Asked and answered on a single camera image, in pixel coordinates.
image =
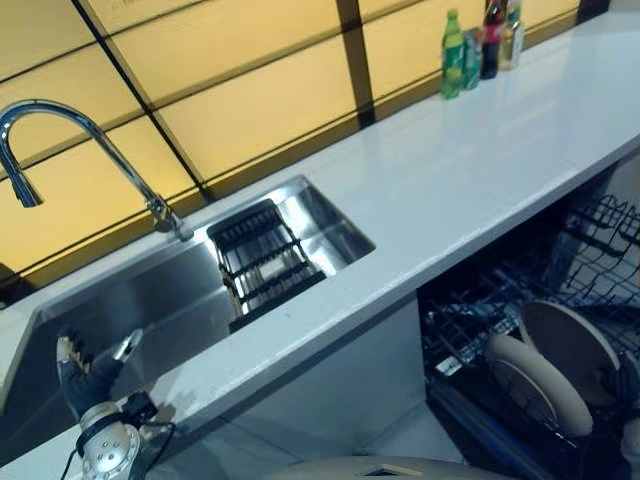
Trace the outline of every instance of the dark bottle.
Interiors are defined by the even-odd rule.
[[[484,44],[482,46],[482,70],[480,78],[493,78],[500,65],[500,43],[504,30],[504,0],[489,0],[484,16]]]

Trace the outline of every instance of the stainless steel sink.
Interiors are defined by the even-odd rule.
[[[188,242],[173,242],[42,307],[2,392],[0,464],[75,422],[55,369],[63,326],[77,330],[96,354],[144,329],[114,387],[114,396],[123,397],[374,248],[313,185],[296,177],[199,228]]]

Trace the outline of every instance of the faucet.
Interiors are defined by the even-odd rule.
[[[183,229],[183,222],[160,195],[155,193],[147,182],[122,155],[120,150],[109,140],[104,131],[83,113],[58,102],[49,100],[23,100],[9,105],[0,112],[0,163],[7,172],[13,190],[24,207],[35,207],[43,203],[42,198],[23,172],[9,146],[9,131],[21,117],[30,113],[51,113],[59,115],[80,125],[106,152],[118,166],[125,177],[142,194],[145,205],[151,212],[155,229],[159,232],[173,231],[176,236],[186,241],[192,233]]]

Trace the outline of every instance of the dishwasher basket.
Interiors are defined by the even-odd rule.
[[[556,472],[534,472],[526,478],[587,478],[584,465],[590,443],[607,438],[607,448],[619,450],[630,405],[590,408],[594,433],[566,438],[551,418],[544,417],[542,407],[536,416],[546,419],[538,423],[511,402],[490,375],[482,355],[484,343],[492,333],[518,336],[520,306],[548,300],[589,319],[618,353],[640,357],[639,252],[636,205],[612,195],[573,197],[421,289],[428,381],[439,379],[473,398],[472,408],[488,412]],[[531,411],[536,405],[527,408]]]

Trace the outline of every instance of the dish rack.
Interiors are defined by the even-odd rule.
[[[231,333],[325,278],[278,207],[264,200],[208,230],[237,319]]]
[[[493,333],[519,338],[520,306],[547,300],[591,321],[617,353],[640,358],[638,206],[613,195],[565,199],[422,287],[419,297],[427,380],[472,398],[473,408],[496,419],[555,472],[548,478],[597,478],[585,475],[587,450],[602,438],[609,439],[606,448],[619,450],[630,405],[590,408],[594,433],[567,438],[544,417],[543,406],[536,415],[544,417],[541,423],[515,406],[492,378],[482,350]],[[534,399],[527,398],[526,408],[532,407]]]

